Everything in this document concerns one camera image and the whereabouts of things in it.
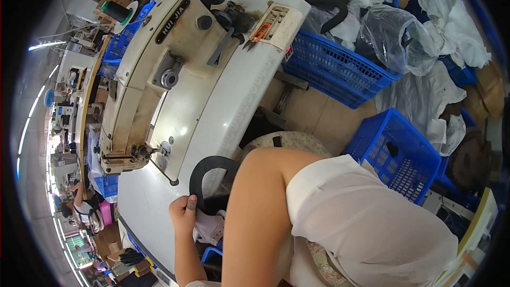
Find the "industrial sewing machine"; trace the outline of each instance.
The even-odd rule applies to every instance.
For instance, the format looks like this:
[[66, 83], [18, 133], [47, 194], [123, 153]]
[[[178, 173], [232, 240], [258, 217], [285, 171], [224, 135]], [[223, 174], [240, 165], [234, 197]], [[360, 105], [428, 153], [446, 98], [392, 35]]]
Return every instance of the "industrial sewing machine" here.
[[[282, 61], [309, 5], [298, 0], [304, 7], [299, 10], [259, 0], [268, 7], [265, 13], [250, 14], [243, 8], [257, 1], [158, 0], [110, 82], [99, 148], [94, 149], [105, 174], [140, 169], [157, 152], [174, 155], [175, 149], [170, 146], [175, 140], [174, 146], [183, 152], [177, 153], [173, 161], [175, 168], [170, 177], [176, 179], [209, 95], [236, 49], [242, 50], [243, 34], [251, 34], [249, 38], [257, 34], [260, 41], [252, 51], [239, 52], [242, 58], [256, 58], [257, 49], [276, 47], [278, 64]], [[263, 35], [259, 35], [260, 29], [265, 30]], [[261, 72], [272, 69], [265, 69], [263, 61], [259, 61], [259, 66]], [[165, 115], [184, 120], [186, 129], [177, 131], [175, 138], [158, 140], [156, 144], [153, 141], [151, 145], [154, 127], [150, 122], [165, 92], [175, 101]]]

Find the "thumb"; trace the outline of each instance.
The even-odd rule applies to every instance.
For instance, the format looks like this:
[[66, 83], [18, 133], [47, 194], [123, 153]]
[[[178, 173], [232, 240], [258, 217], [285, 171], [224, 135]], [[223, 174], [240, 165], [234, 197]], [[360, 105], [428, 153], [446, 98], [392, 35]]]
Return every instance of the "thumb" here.
[[185, 214], [191, 214], [195, 216], [197, 197], [196, 195], [190, 195], [188, 197], [188, 204], [186, 205]]

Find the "scissors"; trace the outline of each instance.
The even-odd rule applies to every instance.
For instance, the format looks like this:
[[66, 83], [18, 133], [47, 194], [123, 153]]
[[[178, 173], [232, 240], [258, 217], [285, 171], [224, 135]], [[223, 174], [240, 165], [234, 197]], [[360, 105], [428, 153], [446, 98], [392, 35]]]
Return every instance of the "scissors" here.
[[262, 26], [260, 26], [260, 28], [257, 30], [257, 32], [255, 32], [255, 34], [252, 35], [252, 37], [248, 40], [248, 42], [245, 43], [243, 49], [248, 47], [247, 51], [250, 51], [255, 46], [255, 44], [257, 42], [259, 42], [259, 40], [262, 39], [262, 37], [267, 33], [269, 28], [271, 28], [271, 23], [268, 23], [268, 22], [266, 22]]

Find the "hand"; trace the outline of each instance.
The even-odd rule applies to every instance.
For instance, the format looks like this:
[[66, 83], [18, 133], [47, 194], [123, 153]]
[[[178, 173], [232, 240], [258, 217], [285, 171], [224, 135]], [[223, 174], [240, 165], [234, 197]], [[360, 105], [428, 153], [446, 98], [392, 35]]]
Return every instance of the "hand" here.
[[196, 195], [191, 195], [181, 196], [170, 203], [168, 212], [175, 229], [175, 236], [193, 234], [196, 201]]

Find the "black curved strap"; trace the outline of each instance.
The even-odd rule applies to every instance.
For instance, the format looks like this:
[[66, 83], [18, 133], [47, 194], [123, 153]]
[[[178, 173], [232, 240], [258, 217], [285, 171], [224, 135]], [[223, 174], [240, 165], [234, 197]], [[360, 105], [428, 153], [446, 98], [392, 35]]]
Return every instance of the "black curved strap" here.
[[195, 166], [190, 177], [190, 195], [195, 194], [197, 196], [197, 206], [205, 214], [208, 213], [206, 203], [203, 199], [202, 180], [203, 176], [212, 169], [225, 169], [230, 177], [234, 177], [239, 169], [239, 163], [228, 157], [215, 155], [202, 159]]

